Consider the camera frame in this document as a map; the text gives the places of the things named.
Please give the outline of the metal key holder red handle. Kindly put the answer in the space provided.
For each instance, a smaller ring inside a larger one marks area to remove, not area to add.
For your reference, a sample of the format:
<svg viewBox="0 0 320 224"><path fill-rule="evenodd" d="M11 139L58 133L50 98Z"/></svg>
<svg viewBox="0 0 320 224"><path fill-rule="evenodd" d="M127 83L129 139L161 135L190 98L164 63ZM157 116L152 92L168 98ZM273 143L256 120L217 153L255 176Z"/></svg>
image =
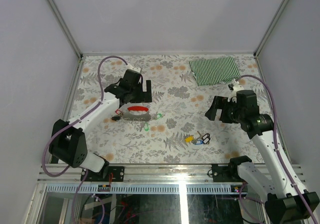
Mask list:
<svg viewBox="0 0 320 224"><path fill-rule="evenodd" d="M151 120L149 109L145 106L130 106L122 115L124 120L148 122Z"/></svg>

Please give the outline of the green key tag with key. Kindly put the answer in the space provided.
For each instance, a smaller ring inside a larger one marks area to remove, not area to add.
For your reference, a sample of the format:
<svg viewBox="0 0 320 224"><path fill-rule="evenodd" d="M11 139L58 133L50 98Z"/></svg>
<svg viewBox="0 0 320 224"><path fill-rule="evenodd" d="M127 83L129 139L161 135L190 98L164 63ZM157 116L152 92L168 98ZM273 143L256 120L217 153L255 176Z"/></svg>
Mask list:
<svg viewBox="0 0 320 224"><path fill-rule="evenodd" d="M150 130L150 126L149 126L148 122L145 123L143 129L144 129L144 131L149 131Z"/></svg>

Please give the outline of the black head key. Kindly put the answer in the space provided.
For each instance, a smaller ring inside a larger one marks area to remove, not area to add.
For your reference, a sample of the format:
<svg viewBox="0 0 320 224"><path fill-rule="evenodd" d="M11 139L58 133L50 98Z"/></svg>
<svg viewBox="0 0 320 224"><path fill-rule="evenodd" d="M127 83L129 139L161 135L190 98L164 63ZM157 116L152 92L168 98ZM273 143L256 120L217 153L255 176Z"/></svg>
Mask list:
<svg viewBox="0 0 320 224"><path fill-rule="evenodd" d="M120 119L121 119L120 116L113 116L113 117L111 118L112 121L119 121Z"/></svg>

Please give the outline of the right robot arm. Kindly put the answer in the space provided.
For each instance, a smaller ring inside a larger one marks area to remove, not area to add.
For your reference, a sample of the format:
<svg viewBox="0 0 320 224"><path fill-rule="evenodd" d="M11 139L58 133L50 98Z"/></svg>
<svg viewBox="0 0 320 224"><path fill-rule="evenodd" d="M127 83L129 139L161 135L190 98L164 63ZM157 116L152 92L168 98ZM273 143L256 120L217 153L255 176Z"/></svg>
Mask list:
<svg viewBox="0 0 320 224"><path fill-rule="evenodd" d="M239 124L259 150L270 178L262 174L248 156L239 156L231 158L222 170L212 166L213 179L221 175L224 181L246 182L265 203L272 223L310 218L319 205L319 196L314 191L309 192L300 181L277 141L272 118L261 114L259 109L255 92L240 90L231 98L215 96L205 116L213 121L220 110L222 123Z"/></svg>

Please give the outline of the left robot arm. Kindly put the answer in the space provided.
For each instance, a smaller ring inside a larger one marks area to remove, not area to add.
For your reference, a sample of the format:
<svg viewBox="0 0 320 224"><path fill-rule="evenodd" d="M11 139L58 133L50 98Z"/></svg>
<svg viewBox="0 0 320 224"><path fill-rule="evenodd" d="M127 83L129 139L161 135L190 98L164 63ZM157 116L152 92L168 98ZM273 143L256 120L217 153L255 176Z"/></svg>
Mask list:
<svg viewBox="0 0 320 224"><path fill-rule="evenodd" d="M86 136L124 104L150 103L151 83L151 80L144 81L139 72L126 70L118 82L102 89L101 98L89 110L68 121L56 121L48 145L49 153L72 168L91 171L98 181L106 180L110 174L109 162L88 150Z"/></svg>

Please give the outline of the black key tag upper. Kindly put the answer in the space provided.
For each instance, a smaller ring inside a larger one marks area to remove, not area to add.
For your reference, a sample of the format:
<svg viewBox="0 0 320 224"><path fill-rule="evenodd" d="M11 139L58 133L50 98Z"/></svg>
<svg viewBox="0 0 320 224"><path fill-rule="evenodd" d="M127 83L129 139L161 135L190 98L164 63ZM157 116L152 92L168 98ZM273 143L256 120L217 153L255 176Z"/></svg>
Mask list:
<svg viewBox="0 0 320 224"><path fill-rule="evenodd" d="M205 135L203 135L201 137L202 140L205 140L205 139L210 139L210 135L208 133L206 133Z"/></svg>

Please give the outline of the black key tag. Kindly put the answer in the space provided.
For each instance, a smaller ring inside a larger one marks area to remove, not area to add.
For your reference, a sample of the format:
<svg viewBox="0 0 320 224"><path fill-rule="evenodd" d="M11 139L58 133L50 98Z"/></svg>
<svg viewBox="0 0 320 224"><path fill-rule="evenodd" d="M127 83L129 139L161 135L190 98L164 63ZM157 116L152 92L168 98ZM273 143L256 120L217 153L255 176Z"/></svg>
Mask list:
<svg viewBox="0 0 320 224"><path fill-rule="evenodd" d="M201 137L202 140L205 140L205 139L210 139L210 135L208 133L206 133L205 135L203 135Z"/></svg>
<svg viewBox="0 0 320 224"><path fill-rule="evenodd" d="M210 140L210 137L202 138L202 144L209 144Z"/></svg>

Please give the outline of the black key tag lower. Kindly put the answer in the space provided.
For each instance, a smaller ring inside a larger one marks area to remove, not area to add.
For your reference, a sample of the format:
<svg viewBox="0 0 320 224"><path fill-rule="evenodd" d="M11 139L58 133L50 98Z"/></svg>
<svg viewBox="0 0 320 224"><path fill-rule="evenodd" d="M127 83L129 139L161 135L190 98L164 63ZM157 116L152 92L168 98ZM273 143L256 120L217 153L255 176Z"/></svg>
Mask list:
<svg viewBox="0 0 320 224"><path fill-rule="evenodd" d="M209 144L210 140L210 137L202 138L202 144Z"/></svg>

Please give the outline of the blue key tag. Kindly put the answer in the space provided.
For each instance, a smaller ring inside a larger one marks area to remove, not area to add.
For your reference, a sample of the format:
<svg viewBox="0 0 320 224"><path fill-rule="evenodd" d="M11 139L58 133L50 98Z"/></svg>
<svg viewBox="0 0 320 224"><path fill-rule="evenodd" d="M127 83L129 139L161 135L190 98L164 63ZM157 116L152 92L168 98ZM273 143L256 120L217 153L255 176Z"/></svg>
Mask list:
<svg viewBox="0 0 320 224"><path fill-rule="evenodd" d="M196 143L195 143L195 145L201 145L201 144L203 144L204 143L204 141L201 139L199 139Z"/></svg>

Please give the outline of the green white striped cloth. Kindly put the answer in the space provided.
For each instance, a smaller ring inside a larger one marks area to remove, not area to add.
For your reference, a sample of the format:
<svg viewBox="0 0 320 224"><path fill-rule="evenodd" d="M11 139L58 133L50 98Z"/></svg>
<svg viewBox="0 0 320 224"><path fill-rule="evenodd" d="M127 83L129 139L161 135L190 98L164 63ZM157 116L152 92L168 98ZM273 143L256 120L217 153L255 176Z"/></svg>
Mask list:
<svg viewBox="0 0 320 224"><path fill-rule="evenodd" d="M189 61L189 65L199 86L227 84L240 77L235 61L230 56Z"/></svg>

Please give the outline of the yellow key tag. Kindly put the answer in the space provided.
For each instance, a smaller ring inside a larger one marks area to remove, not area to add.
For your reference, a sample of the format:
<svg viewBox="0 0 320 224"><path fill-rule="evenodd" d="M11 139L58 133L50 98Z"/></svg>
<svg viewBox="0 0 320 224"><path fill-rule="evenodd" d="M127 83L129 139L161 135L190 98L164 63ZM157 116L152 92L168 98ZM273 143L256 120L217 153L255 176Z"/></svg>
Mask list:
<svg viewBox="0 0 320 224"><path fill-rule="evenodd" d="M184 139L184 141L185 141L186 143L190 143L190 142L192 142L193 140L194 140L194 136L193 136L193 135L188 136L188 137L186 137L186 138Z"/></svg>

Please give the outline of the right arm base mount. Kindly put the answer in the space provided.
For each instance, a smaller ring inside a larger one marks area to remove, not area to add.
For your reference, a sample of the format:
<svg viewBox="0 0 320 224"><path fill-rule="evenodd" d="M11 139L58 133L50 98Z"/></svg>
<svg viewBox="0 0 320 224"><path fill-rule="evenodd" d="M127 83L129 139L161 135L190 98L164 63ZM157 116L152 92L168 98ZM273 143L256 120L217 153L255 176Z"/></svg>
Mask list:
<svg viewBox="0 0 320 224"><path fill-rule="evenodd" d="M231 158L225 166L211 164L207 176L211 177L213 182L243 182L244 180L238 174L238 166L246 162L252 162L252 160L248 156L239 156Z"/></svg>

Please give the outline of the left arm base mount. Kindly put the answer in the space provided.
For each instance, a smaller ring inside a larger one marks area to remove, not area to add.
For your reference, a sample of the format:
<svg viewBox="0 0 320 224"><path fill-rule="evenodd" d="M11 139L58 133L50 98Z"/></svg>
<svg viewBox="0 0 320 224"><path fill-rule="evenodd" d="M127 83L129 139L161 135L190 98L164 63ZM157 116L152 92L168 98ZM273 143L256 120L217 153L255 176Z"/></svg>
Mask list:
<svg viewBox="0 0 320 224"><path fill-rule="evenodd" d="M84 179L89 182L123 182L125 176L124 172L124 166L108 166L100 172L93 172L89 170L87 176L84 177L86 173L83 169L80 179Z"/></svg>

